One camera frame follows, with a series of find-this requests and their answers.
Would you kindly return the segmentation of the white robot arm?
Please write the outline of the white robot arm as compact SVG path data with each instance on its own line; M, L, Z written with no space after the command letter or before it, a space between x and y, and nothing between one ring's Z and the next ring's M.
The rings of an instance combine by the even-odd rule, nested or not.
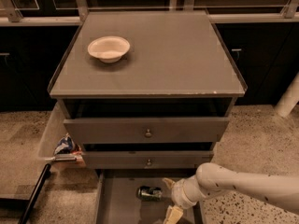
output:
M164 178L163 182L171 190L173 202L167 208L163 224L177 224L184 210L203 200L222 195L225 191L237 191L299 214L298 177L240 173L208 162L201 164L191 177L179 181Z

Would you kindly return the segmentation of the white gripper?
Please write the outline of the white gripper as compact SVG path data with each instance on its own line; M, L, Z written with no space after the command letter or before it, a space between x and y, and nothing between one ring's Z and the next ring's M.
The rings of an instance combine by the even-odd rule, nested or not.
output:
M182 209L189 209L206 197L206 190L199 185L195 175L174 181L164 178L163 182L171 189L174 206L168 206L163 224L177 224L183 216Z

